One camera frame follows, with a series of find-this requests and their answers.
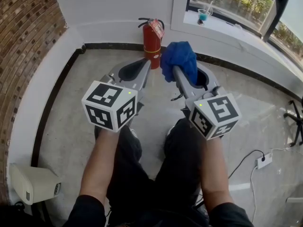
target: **window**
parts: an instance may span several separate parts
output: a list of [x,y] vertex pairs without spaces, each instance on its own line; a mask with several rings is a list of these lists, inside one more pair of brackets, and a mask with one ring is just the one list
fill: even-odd
[[272,45],[277,45],[283,52],[291,57],[296,64],[303,66],[303,43],[302,41],[281,21],[274,29],[270,37]]
[[190,0],[189,5],[200,8],[211,2],[215,13],[259,32],[275,0]]

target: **brick wall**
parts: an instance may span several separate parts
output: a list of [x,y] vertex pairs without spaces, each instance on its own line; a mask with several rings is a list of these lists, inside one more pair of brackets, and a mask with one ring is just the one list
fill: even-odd
[[0,204],[9,202],[6,165],[20,101],[64,25],[57,0],[0,0]]

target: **power strip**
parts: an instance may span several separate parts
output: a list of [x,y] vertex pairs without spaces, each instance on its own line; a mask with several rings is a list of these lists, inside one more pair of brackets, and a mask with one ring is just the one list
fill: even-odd
[[260,157],[256,160],[257,163],[257,169],[261,169],[265,166],[267,166],[268,164],[273,162],[273,156],[271,153],[268,153],[267,155],[265,155],[265,160],[262,161],[263,157]]

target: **red fire extinguisher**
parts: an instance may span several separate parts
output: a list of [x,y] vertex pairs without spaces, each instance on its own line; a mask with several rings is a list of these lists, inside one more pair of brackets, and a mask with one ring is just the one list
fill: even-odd
[[146,20],[138,26],[138,28],[143,26],[144,56],[151,60],[151,69],[156,69],[160,66],[161,40],[164,33],[164,23],[158,19],[162,24],[163,31],[162,35],[159,35],[159,33],[156,33],[151,26],[154,19],[141,17],[139,20]]

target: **forearm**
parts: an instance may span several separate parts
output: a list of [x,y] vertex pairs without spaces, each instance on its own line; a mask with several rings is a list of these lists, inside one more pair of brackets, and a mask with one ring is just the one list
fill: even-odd
[[80,195],[90,195],[104,205],[113,170],[119,133],[101,130],[86,164]]
[[203,142],[201,189],[207,211],[211,211],[221,203],[232,202],[220,138],[204,140]]

